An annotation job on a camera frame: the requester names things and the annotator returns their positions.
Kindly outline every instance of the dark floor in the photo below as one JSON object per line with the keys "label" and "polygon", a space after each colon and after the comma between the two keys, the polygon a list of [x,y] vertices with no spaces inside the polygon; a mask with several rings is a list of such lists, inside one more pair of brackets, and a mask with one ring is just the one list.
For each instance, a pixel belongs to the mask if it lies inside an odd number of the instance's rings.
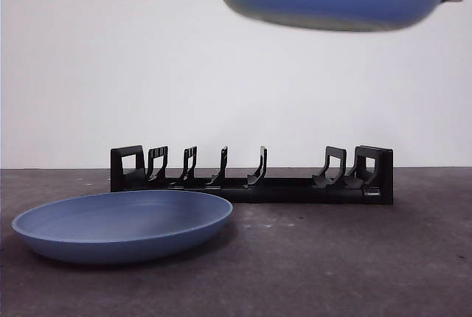
{"label": "dark floor", "polygon": [[1,175],[5,317],[472,316],[472,168],[396,170],[394,206],[238,204],[207,244],[115,268],[41,258],[10,227],[109,191],[107,170]]}

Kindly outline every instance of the white wall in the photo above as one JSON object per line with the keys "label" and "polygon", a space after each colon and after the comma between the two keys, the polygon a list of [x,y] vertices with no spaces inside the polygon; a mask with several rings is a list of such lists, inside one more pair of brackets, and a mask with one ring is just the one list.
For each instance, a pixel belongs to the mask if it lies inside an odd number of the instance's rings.
{"label": "white wall", "polygon": [[3,0],[2,166],[107,167],[168,144],[171,167],[316,166],[327,144],[397,166],[472,165],[472,0],[399,32],[280,27],[221,0]]}

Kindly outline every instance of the black plastic rack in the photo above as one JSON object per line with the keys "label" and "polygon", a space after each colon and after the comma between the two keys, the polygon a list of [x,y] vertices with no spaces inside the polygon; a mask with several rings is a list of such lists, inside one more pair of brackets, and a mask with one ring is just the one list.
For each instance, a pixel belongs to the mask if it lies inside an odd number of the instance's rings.
{"label": "black plastic rack", "polygon": [[[363,203],[393,204],[393,150],[381,147],[355,148],[354,166],[346,171],[346,150],[326,147],[322,170],[310,178],[266,177],[267,149],[260,148],[259,167],[247,178],[226,177],[228,147],[221,150],[220,170],[211,178],[195,177],[197,147],[184,151],[184,166],[177,178],[166,176],[167,146],[150,149],[145,169],[142,146],[111,150],[111,191],[174,189],[219,195],[233,203]],[[122,158],[136,157],[136,168],[126,173]],[[154,169],[154,159],[163,158],[162,167]],[[330,158],[338,158],[336,176],[327,176]],[[373,169],[367,159],[375,160]]]}

